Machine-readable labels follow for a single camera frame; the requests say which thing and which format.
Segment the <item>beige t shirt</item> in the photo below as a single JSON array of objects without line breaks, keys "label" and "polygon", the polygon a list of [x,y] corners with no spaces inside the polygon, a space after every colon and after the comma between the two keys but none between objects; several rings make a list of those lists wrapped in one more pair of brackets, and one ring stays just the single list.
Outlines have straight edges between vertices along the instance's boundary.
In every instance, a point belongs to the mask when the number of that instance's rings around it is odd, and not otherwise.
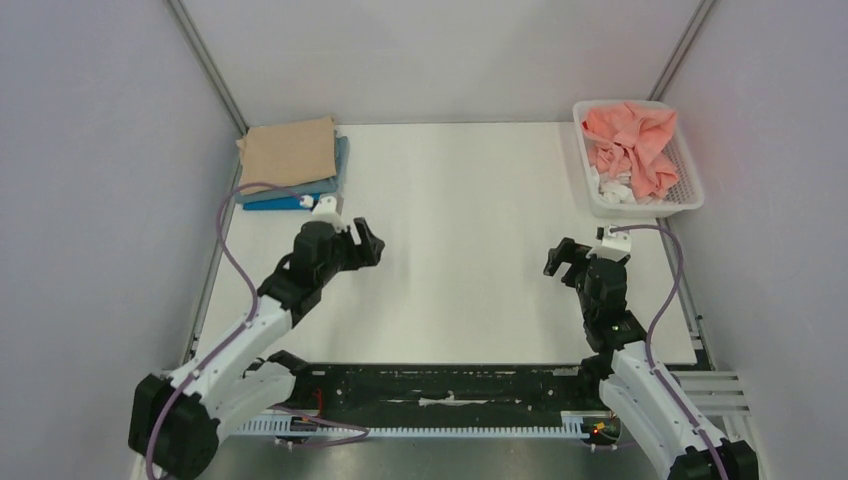
[{"label": "beige t shirt", "polygon": [[251,128],[237,141],[244,194],[293,187],[337,174],[332,116]]}]

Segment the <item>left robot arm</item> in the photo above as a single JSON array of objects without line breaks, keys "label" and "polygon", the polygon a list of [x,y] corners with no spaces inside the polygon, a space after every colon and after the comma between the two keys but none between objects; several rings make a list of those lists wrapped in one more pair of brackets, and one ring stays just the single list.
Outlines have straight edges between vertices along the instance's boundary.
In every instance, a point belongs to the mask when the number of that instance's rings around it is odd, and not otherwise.
[{"label": "left robot arm", "polygon": [[268,359],[254,372],[248,369],[318,305],[338,273],[378,265],[384,248],[363,217],[350,226],[303,224],[292,252],[259,286],[250,286],[247,312],[216,343],[136,386],[128,445],[143,457],[146,476],[195,479],[223,441],[262,411],[283,402],[307,405],[314,383],[296,371],[296,362]]}]

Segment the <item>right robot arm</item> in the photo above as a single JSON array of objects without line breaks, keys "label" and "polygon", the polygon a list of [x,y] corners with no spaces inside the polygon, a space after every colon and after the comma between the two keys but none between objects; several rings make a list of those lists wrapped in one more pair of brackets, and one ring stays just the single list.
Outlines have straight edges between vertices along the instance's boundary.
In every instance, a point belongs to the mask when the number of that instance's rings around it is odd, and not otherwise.
[{"label": "right robot arm", "polygon": [[548,252],[544,274],[568,267],[594,356],[579,368],[577,392],[591,408],[607,406],[627,427],[661,479],[757,479],[754,449],[731,440],[654,359],[648,333],[627,307],[631,239],[602,229],[595,246],[565,237]]}]

